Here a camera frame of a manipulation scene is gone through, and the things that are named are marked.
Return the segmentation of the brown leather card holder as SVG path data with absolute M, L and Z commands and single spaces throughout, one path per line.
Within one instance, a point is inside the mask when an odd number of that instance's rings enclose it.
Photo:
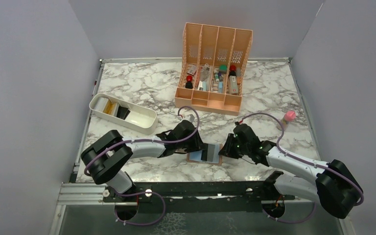
M 220 156 L 220 162 L 218 164 L 210 164 L 210 163 L 202 162 L 200 160 L 201 153 L 202 153 L 202 150 L 189 153 L 187 155 L 187 161 L 191 162 L 191 163 L 209 164 L 209 165 L 221 165 L 222 164 L 222 156 L 221 155 L 219 155 Z

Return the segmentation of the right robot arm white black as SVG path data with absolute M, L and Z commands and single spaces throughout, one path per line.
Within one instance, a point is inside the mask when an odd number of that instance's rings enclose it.
M 296 156 L 272 141 L 261 141 L 247 124 L 237 124 L 227 137 L 220 155 L 239 159 L 244 155 L 255 164 L 287 171 L 263 185 L 269 199 L 293 195 L 320 204 L 330 215 L 344 219 L 362 203 L 363 190 L 346 165 Z

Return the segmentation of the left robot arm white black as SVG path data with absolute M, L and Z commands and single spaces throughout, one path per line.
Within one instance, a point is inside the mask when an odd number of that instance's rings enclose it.
M 134 196 L 134 184 L 122 168 L 130 159 L 163 158 L 205 147 L 197 128 L 190 121 L 182 120 L 174 129 L 150 139 L 124 138 L 117 130 L 111 130 L 86 148 L 80 159 L 85 164 L 85 175 L 91 176 L 95 184 L 106 184 L 122 201 L 128 201 Z

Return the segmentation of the stack of cards in tray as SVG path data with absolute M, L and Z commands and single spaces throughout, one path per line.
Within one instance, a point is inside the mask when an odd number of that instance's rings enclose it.
M 121 106 L 117 102 L 112 102 L 106 97 L 99 97 L 94 109 L 119 119 L 126 119 L 130 114 L 130 110 L 128 108 Z

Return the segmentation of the white plastic tray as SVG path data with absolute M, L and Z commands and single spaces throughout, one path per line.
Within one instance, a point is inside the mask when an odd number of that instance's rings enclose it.
M 146 135 L 153 134 L 158 124 L 156 111 L 104 93 L 96 94 L 89 108 L 101 119 Z

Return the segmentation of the red black stamp left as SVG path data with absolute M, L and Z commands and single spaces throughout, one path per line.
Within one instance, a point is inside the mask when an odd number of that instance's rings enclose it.
M 193 89 L 193 83 L 192 83 L 192 81 L 193 81 L 192 75 L 188 75 L 186 77 L 186 83 L 185 83 L 185 88 L 186 89 Z

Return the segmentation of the red black stamp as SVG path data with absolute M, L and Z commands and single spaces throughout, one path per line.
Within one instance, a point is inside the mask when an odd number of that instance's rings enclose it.
M 236 76 L 236 66 L 235 65 L 230 65 L 229 76 Z
M 193 81 L 192 75 L 188 75 L 186 77 L 186 83 L 185 83 L 185 88 L 186 89 L 193 89 L 193 83 L 192 83 L 192 81 Z

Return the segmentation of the pink cap small bottle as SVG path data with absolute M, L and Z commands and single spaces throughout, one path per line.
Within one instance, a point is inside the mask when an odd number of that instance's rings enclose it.
M 286 130 L 291 122 L 293 122 L 296 118 L 296 113 L 294 111 L 287 111 L 281 119 L 281 125 L 279 129 L 283 127 Z

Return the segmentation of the peach desk organizer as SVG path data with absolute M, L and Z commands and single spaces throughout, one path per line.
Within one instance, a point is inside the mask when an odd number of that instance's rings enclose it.
M 249 29 L 186 23 L 175 105 L 237 116 L 252 42 Z M 220 65 L 227 66 L 226 74 L 218 71 Z M 230 65 L 236 66 L 236 76 L 229 76 Z M 185 88 L 188 75 L 193 77 L 193 89 Z

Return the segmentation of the red black stamp right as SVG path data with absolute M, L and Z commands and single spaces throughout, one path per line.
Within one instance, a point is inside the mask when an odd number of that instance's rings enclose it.
M 230 65 L 229 76 L 236 76 L 236 66 L 235 65 Z

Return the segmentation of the green cap bottle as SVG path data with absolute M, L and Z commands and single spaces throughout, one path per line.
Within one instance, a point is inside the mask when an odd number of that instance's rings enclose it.
M 219 68 L 218 68 L 218 71 L 221 74 L 226 74 L 227 73 L 227 66 L 226 65 L 220 65 Z

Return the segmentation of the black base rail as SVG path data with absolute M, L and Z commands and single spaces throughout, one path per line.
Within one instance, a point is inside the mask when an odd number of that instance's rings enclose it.
M 279 194 L 270 181 L 237 182 L 138 182 L 119 195 L 106 187 L 102 201 L 120 212 L 197 213 L 261 212 L 262 202 L 293 200 Z

